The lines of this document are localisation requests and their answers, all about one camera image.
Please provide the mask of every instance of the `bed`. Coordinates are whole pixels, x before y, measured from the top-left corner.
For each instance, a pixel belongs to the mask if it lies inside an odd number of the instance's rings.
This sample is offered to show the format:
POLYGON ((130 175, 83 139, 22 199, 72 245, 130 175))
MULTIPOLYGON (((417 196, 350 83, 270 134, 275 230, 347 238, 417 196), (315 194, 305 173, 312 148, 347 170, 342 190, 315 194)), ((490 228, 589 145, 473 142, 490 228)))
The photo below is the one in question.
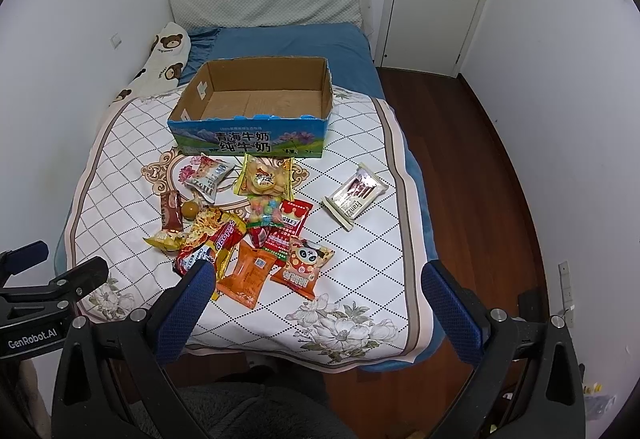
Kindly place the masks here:
MULTIPOLYGON (((180 8, 176 7, 175 1, 172 2, 172 7, 174 16, 180 17, 180 13, 177 12, 180 8)), ((345 11, 345 7, 342 6, 340 14, 333 15, 331 20, 340 18, 340 15, 344 16, 345 11)), ((258 350, 287 357, 326 372, 338 372, 353 367, 377 371, 402 368, 433 354, 442 342, 444 333, 420 291, 419 271, 422 263, 417 263, 437 257, 426 192, 420 168, 406 146, 404 135, 399 129, 392 109, 384 102, 382 87, 370 57, 369 42, 362 31, 366 26, 366 22, 363 21, 364 16, 361 15, 356 22, 321 22, 270 27, 252 26, 252 23, 260 22, 260 19, 256 18, 252 18, 250 22, 244 22, 248 26, 236 28, 191 26, 191 29, 181 37, 185 46, 187 42, 190 44, 190 51, 181 67, 178 88, 158 95, 153 91, 136 93, 136 88, 130 87, 127 90, 129 92, 134 90, 134 93, 128 98, 119 97, 118 102, 114 103, 110 113, 107 114, 103 129, 98 134, 92 149, 85 174, 76 191, 65 231, 66 253, 61 250, 56 256, 56 263, 64 263, 64 267, 74 267, 82 259, 100 252, 113 257, 113 246, 110 247, 108 243, 100 244, 100 239, 94 236, 96 230, 93 229, 98 225, 108 226, 107 219, 113 217, 113 214, 98 216, 95 218, 97 222, 93 220, 94 225, 90 228, 84 223, 84 219, 87 218, 85 213, 89 210, 97 211, 98 204, 104 203, 104 200, 95 203, 92 200, 92 192, 96 191, 95 189, 100 189, 103 195, 111 194, 117 198, 117 190, 123 188, 123 185, 113 183, 110 179, 104 180, 104 177, 98 177, 99 174, 97 174, 100 167, 105 167, 105 164, 110 169, 118 168, 111 167, 109 163, 112 159, 117 159, 109 155, 113 153, 113 148, 111 151, 105 151, 105 149, 110 145, 111 147, 117 145, 118 148, 127 146, 124 140, 127 134, 124 134, 122 127, 131 125, 138 132, 142 131, 141 133, 146 129, 142 130, 136 123, 142 122, 149 126, 153 123, 160 127, 154 126, 154 132, 145 136, 146 140, 153 140, 150 148, 143 153, 145 157, 136 156, 137 160, 133 166, 127 163, 121 170, 126 176, 127 188, 134 186, 130 189, 129 201, 135 204, 139 201, 137 198, 150 200, 154 196, 157 197, 160 191, 170 187, 171 181, 174 185, 171 188, 177 185, 180 190, 179 175, 186 167, 195 166, 196 162, 190 163, 193 158, 179 155, 174 148, 175 142, 174 144, 171 142, 168 130, 166 132, 161 130, 162 117, 166 119, 173 105, 172 102, 177 101, 182 87, 188 83, 202 63, 220 58, 245 56, 322 56, 328 60, 335 86, 337 109, 335 109, 335 115, 332 114, 330 125, 330 129, 334 127, 335 141, 328 141, 327 150, 321 160, 299 160, 297 191, 302 198, 310 202, 316 201, 314 212, 309 217, 309 231, 312 232, 309 238, 320 239, 338 247, 337 264, 333 266, 335 269, 333 273, 326 273, 327 284, 324 285, 325 289, 318 290, 319 296, 315 302, 305 303, 300 297, 296 299, 295 294, 291 297, 287 292, 276 291, 276 288, 271 285, 275 283, 271 282, 265 284, 267 292, 264 295, 265 299, 259 300, 254 313, 233 301, 213 302, 210 304, 211 309, 208 308, 209 312, 206 311, 201 319, 201 322, 209 319, 208 323, 196 327, 194 336, 188 342, 187 350, 192 354, 210 354, 238 349, 258 350), (367 126, 363 129, 351 130, 349 134, 344 134, 344 129, 338 132, 336 127, 353 125, 349 119, 356 123, 357 120, 365 120, 367 126), (367 148, 366 143, 363 143, 364 140, 358 139, 364 137, 372 142, 373 146, 370 149, 367 148), (376 139, 380 142, 380 148, 374 148, 378 145, 376 139), (353 151, 347 156, 342 140, 349 142, 350 145, 353 140, 357 140, 361 147, 364 145, 364 148, 357 149, 359 154, 354 154, 355 151, 353 151), (336 148, 340 148, 340 154, 334 152, 336 148), (377 163, 382 176, 392 186, 390 191, 393 194, 381 200, 381 203, 386 205, 381 204, 375 208, 380 212, 379 215, 376 216, 371 212, 368 218, 363 217, 360 229, 363 230, 365 237, 345 234, 349 242, 345 244, 347 241, 337 242, 339 240, 337 235, 340 233, 337 233, 337 227, 330 226, 331 219, 317 203, 319 194, 310 185, 322 184, 327 177, 333 181, 337 180, 339 176, 331 171, 342 168, 346 171, 359 159, 363 161, 370 159, 373 163, 377 163), (136 168, 142 170, 136 174, 136 168), (405 210, 406 216, 402 215, 404 208, 399 208, 403 204, 408 206, 405 210), (395 223, 393 222, 394 226, 376 229, 376 225, 382 224, 380 221, 389 216, 396 219, 395 223), (417 228, 419 228, 419 236, 416 236, 417 228), (393 235, 396 233, 398 236, 394 240, 393 235), (98 247, 89 253, 84 253, 81 247, 86 245, 78 242, 86 242, 87 234, 90 234, 92 242, 97 241, 98 247), (360 244, 354 244, 358 242, 357 239, 365 240, 360 244), (349 249, 351 244, 357 249, 349 249), (384 268, 378 267, 375 263, 367 263, 367 260, 373 262, 377 259, 367 259, 366 253, 369 257, 375 256, 376 253, 379 257, 385 256, 382 247, 392 250, 388 260, 395 260, 395 262, 391 265, 385 263, 384 268), (417 262, 410 262, 406 258, 408 255, 417 262), (362 267, 364 271, 363 262, 367 266, 367 273, 358 273, 360 271, 358 267, 362 267), (357 267, 344 266, 355 263, 357 267), (335 273, 336 271, 343 271, 343 273, 338 274, 335 273), (364 281, 360 287, 354 287, 354 280, 350 278, 356 273, 363 275, 358 279, 358 283, 360 280, 364 281), (399 292, 391 293, 389 300, 383 299, 390 285, 399 292), (369 326, 367 328, 369 337, 365 340, 358 335, 363 325, 369 326), (230 336, 224 331, 231 326, 235 329, 235 334, 230 336), (355 342, 352 340, 350 348, 345 346, 345 342, 340 342, 344 340, 342 335, 356 340, 355 342)), ((183 15, 183 17, 176 18, 177 23, 180 26, 185 24, 189 26, 187 16, 183 15)), ((171 29, 175 31, 178 26, 174 26, 171 29)), ((113 178, 114 173, 110 174, 108 174, 109 177, 113 178)), ((184 196, 188 195, 186 191, 181 192, 184 196)), ((225 197, 228 195, 232 194, 227 192, 222 193, 221 196, 219 193, 221 202, 226 202, 227 207, 242 210, 238 200, 225 197)), ((159 214, 150 213, 149 217, 151 218, 149 222, 139 224, 136 231, 151 231, 154 225, 158 226, 159 214)), ((122 242, 126 238, 126 235, 124 237, 121 235, 120 240, 115 239, 115 241, 122 242)), ((127 261, 140 260, 141 254, 149 255, 146 251, 139 252, 138 249, 142 248, 138 248, 137 244, 131 242, 131 245, 125 242, 130 251, 129 256, 125 253, 125 256, 118 257, 117 260, 116 257, 113 257, 114 260, 108 259, 110 265, 113 264, 114 274, 118 278, 110 276, 110 284, 94 294, 93 298, 89 297, 89 307, 82 308, 94 321, 125 317, 133 306, 140 304, 141 301, 142 305, 150 305, 153 302, 153 297, 140 298, 131 294, 132 291, 127 292, 128 288, 125 284, 137 285, 140 279, 135 280, 130 275, 115 273, 116 270, 123 269, 122 265, 127 261)), ((151 259, 146 258, 143 261, 146 261, 146 272, 142 270, 142 278, 154 279, 159 287, 156 290, 157 294, 163 287, 169 287, 177 282, 177 276, 170 271, 171 257, 154 255, 151 259)))

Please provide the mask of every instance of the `gray fleece fabric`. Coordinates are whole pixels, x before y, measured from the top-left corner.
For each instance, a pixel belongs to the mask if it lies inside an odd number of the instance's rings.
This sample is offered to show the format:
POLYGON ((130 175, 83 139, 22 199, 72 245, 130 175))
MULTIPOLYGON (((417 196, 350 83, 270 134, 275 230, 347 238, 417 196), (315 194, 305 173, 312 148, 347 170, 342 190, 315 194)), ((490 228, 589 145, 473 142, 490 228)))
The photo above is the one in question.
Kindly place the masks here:
MULTIPOLYGON (((329 408, 286 387, 219 381, 178 392, 212 439, 357 439, 329 408)), ((142 403, 131 411, 142 431, 159 437, 142 403)))

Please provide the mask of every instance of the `blue cardboard box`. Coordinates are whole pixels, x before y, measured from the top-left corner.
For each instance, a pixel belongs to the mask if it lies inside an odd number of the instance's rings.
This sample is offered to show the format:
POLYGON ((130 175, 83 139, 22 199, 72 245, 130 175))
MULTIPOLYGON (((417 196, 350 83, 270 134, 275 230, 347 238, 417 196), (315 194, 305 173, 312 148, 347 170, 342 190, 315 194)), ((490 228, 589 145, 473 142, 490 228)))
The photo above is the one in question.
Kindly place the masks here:
POLYGON ((324 58, 213 60, 167 124, 187 155, 321 158, 333 98, 324 58))

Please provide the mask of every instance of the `bed cover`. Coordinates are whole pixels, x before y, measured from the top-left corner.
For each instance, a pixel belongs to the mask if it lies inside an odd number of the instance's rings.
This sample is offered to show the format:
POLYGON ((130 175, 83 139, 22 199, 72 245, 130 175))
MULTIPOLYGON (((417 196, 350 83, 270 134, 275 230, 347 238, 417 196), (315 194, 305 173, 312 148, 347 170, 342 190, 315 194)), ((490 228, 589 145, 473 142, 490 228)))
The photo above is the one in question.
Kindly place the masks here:
MULTIPOLYGON (((364 93, 372 98, 383 99, 383 91, 378 74, 372 64, 369 43, 359 28, 353 24, 313 24, 307 26, 278 26, 276 28, 196 28, 189 32, 191 52, 180 77, 180 84, 186 84, 199 67, 209 60, 238 58, 243 56, 322 56, 327 58, 332 82, 348 91, 364 93)), ((424 247, 428 260, 437 258, 433 242, 433 230, 428 211, 422 173, 413 154, 409 151, 404 135, 405 168, 414 179, 422 216, 424 247)), ((56 253, 56 265, 66 262, 63 246, 56 253)), ((302 305, 300 310, 308 310, 302 305)), ((319 305, 332 301, 321 300, 319 305)), ((429 345, 416 357, 414 362, 431 356, 444 338, 439 322, 433 316, 433 331, 429 345)), ((373 371, 402 368, 410 363, 393 359, 377 364, 365 365, 373 371)))

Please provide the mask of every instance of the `snack pile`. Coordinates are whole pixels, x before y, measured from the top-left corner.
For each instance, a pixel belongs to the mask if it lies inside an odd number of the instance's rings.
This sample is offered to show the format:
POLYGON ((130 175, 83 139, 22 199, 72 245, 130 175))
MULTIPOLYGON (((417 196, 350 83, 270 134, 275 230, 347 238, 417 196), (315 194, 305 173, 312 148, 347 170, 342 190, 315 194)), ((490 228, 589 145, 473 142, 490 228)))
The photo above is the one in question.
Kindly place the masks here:
MULTIPOLYGON (((313 205, 293 196, 293 158, 276 160, 245 154, 234 193, 249 200, 246 220, 213 206, 220 181, 233 168, 232 163, 203 154, 197 171, 185 181, 193 190, 193 199, 181 202, 178 191, 162 193, 162 227, 145 242, 165 252, 177 252, 174 272, 180 276, 186 275, 199 259, 210 262, 216 270, 216 291, 211 297, 214 301, 224 294, 255 308, 274 266, 278 269, 271 281, 314 300, 322 267, 334 251, 300 238, 313 205), (190 228, 185 227, 183 217, 193 221, 190 228), (238 246, 238 263, 227 275, 238 246)), ((353 220, 387 188, 375 174, 359 165, 347 183, 324 198, 324 204, 348 230, 353 228, 353 220)))

